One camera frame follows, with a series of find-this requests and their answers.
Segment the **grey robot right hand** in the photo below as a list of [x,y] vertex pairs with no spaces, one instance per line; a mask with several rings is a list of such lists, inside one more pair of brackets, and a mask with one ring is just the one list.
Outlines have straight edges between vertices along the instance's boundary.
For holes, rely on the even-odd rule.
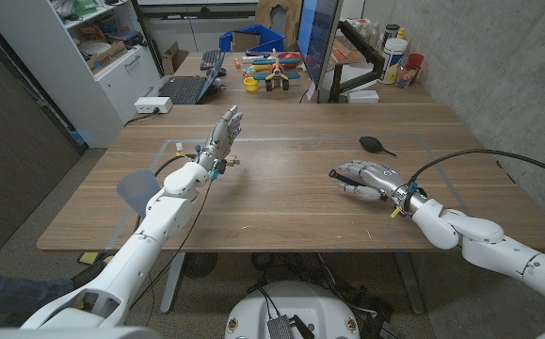
[[367,201],[391,200],[395,215],[411,216],[425,213],[429,200],[418,191],[409,191],[410,184],[394,169],[375,162],[352,160],[338,167],[338,171],[350,180],[341,189]]

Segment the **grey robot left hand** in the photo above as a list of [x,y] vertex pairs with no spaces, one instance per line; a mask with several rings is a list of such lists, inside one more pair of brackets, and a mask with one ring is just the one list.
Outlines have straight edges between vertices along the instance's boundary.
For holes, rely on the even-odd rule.
[[223,160],[230,153],[235,138],[241,132],[242,118],[243,114],[236,105],[222,116],[204,143],[197,160],[199,165],[211,171],[217,161]]

